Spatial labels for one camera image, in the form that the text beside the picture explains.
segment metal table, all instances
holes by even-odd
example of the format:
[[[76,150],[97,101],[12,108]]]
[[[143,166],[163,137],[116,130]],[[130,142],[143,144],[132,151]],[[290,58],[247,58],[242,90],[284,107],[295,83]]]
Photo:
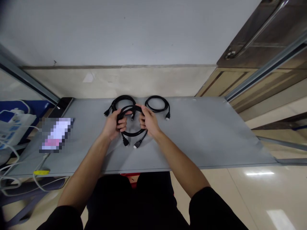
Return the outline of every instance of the metal table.
[[[200,168],[229,168],[260,165],[279,165],[253,132],[245,125],[223,97],[166,98],[171,117],[165,120],[167,111],[156,113],[161,130]],[[144,104],[146,98],[135,101]],[[75,118],[68,141],[60,153],[50,154],[44,168],[48,176],[71,176],[85,157],[90,146],[103,129],[104,111],[113,99],[75,100],[64,117]],[[121,101],[118,107],[131,104]],[[150,100],[154,108],[164,107],[159,99]],[[128,132],[139,130],[138,112],[134,121],[128,118]],[[170,168],[158,145],[148,135],[138,149],[133,145],[142,136],[128,137],[125,147],[121,135],[111,143],[104,160],[105,173],[134,173],[169,171]],[[37,134],[21,155],[24,164],[15,166],[10,176],[29,177],[42,160],[38,152],[41,133]]]

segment hand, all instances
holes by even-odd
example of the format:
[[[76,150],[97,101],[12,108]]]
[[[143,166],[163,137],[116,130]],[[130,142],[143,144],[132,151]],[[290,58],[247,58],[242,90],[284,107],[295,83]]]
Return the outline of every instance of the hand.
[[[120,132],[124,132],[127,128],[127,118],[118,121],[117,124],[117,115],[120,114],[121,109],[114,111],[106,120],[105,127],[101,135],[105,138],[108,138],[110,141],[114,140]]]
[[[142,108],[144,114],[144,116],[141,114],[139,117],[141,129],[147,129],[148,134],[151,137],[155,137],[161,132],[155,113],[144,105],[136,105]]]

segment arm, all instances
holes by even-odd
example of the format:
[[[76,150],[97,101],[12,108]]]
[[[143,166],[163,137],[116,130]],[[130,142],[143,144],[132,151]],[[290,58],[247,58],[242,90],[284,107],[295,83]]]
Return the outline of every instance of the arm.
[[[139,118],[141,128],[147,129],[148,134],[157,142],[176,179],[186,193],[192,198],[202,188],[210,187],[199,168],[161,131],[156,115],[144,105],[141,108],[144,114]]]
[[[118,109],[107,118],[102,133],[95,140],[77,171],[65,187],[59,199],[58,207],[64,205],[72,206],[82,214],[100,176],[103,159],[110,142],[118,135],[119,131],[117,129],[121,132],[126,130],[127,118],[119,120],[118,125],[116,122],[120,111]]]

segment person's left hand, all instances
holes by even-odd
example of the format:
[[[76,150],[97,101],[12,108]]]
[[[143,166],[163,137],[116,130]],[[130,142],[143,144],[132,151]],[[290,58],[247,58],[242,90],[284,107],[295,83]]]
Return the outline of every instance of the person's left hand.
[[[101,135],[105,138],[109,138],[110,141],[114,140],[119,132],[124,132],[127,128],[127,118],[118,121],[117,124],[117,115],[120,114],[121,109],[114,111],[106,120],[105,127]]]

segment coiled cable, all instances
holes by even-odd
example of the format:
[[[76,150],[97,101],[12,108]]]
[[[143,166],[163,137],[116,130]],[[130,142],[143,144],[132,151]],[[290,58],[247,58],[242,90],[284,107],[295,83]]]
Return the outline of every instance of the coiled cable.
[[[142,109],[141,107],[137,106],[137,105],[128,105],[128,106],[125,106],[124,108],[122,108],[120,114],[117,116],[117,123],[119,120],[123,119],[124,115],[128,112],[128,111],[132,111],[133,113],[135,113],[135,111],[139,111],[139,112],[142,112]],[[124,145],[127,146],[129,145],[129,141],[125,138],[125,136],[128,136],[128,137],[135,137],[135,136],[138,136],[140,135],[141,133],[143,133],[145,131],[145,129],[140,129],[139,131],[135,132],[135,133],[128,133],[126,131],[124,132],[121,132],[122,134],[122,140],[124,142]],[[141,144],[141,142],[143,141],[144,137],[146,136],[147,134],[147,130],[146,130],[146,133],[145,135],[142,137],[141,140],[139,140],[138,142],[135,143],[134,145],[134,148],[138,148]]]
[[[165,106],[164,106],[163,109],[154,109],[154,108],[152,108],[152,107],[148,104],[148,102],[149,102],[151,99],[154,99],[154,98],[161,99],[161,100],[164,102]],[[170,119],[170,106],[169,106],[168,101],[167,101],[165,98],[163,98],[163,97],[161,97],[161,96],[158,96],[158,95],[150,96],[150,97],[145,101],[145,106],[148,107],[149,109],[151,109],[151,110],[152,110],[153,112],[155,112],[155,113],[156,113],[156,112],[163,112],[163,111],[169,109],[169,112],[166,114],[165,119],[166,119],[166,120],[169,120],[169,119]]]
[[[112,109],[112,113],[114,111],[116,111],[117,110],[116,104],[119,103],[122,100],[129,100],[129,101],[132,101],[133,105],[136,104],[135,100],[131,96],[129,96],[129,95],[121,95],[121,96],[115,98],[112,101],[112,103],[111,103],[110,107],[108,108],[108,110],[104,112],[104,115],[107,117],[109,115],[109,113],[110,113],[110,109]],[[134,116],[135,116],[135,110],[131,114],[131,120],[134,119]]]

